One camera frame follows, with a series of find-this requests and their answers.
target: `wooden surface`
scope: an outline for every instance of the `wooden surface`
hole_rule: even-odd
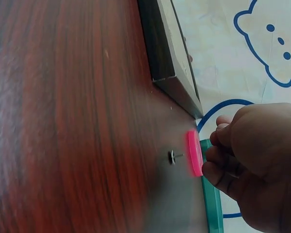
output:
[[[204,229],[200,180],[166,158],[191,128],[136,0],[0,0],[0,233]]]

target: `pink lid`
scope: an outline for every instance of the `pink lid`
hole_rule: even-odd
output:
[[[198,132],[196,130],[187,132],[187,158],[193,176],[202,176],[203,154],[199,143]]]

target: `screw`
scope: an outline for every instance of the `screw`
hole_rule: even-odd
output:
[[[168,160],[171,165],[176,164],[176,158],[183,156],[184,154],[175,155],[174,150],[168,152]]]

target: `blue line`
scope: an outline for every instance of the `blue line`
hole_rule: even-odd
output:
[[[236,218],[236,217],[242,217],[241,213],[235,213],[235,214],[225,214],[223,215],[223,218]]]
[[[268,64],[266,64],[260,57],[259,55],[256,53],[256,51],[254,50],[252,44],[251,44],[251,41],[250,41],[250,38],[249,38],[249,35],[247,33],[245,33],[241,28],[240,26],[238,25],[238,18],[242,15],[246,15],[246,14],[252,14],[252,11],[253,11],[253,8],[255,6],[255,4],[257,3],[257,0],[252,0],[250,6],[249,6],[249,9],[246,10],[246,11],[241,11],[241,12],[238,12],[235,17],[234,17],[234,26],[236,28],[236,30],[242,34],[244,37],[245,37],[245,40],[246,40],[246,43],[250,49],[250,51],[252,52],[252,54],[258,59],[259,62],[261,62],[264,66],[265,66],[265,71],[266,73],[268,74],[268,76],[271,78],[271,80],[273,80],[274,83],[276,83],[277,85],[281,86],[281,87],[290,87],[291,86],[291,79],[288,83],[281,83],[279,82],[277,79],[275,79],[271,72],[270,72],[270,68],[268,66]]]
[[[209,120],[209,118],[215,114],[217,111],[219,111],[221,108],[224,108],[226,106],[232,105],[232,104],[240,104],[240,105],[250,105],[253,104],[253,102],[242,100],[242,99],[232,99],[232,100],[226,100],[223,101],[213,108],[211,108],[207,114],[201,119],[199,124],[197,125],[197,131],[200,132],[201,129],[204,127],[205,123]]]

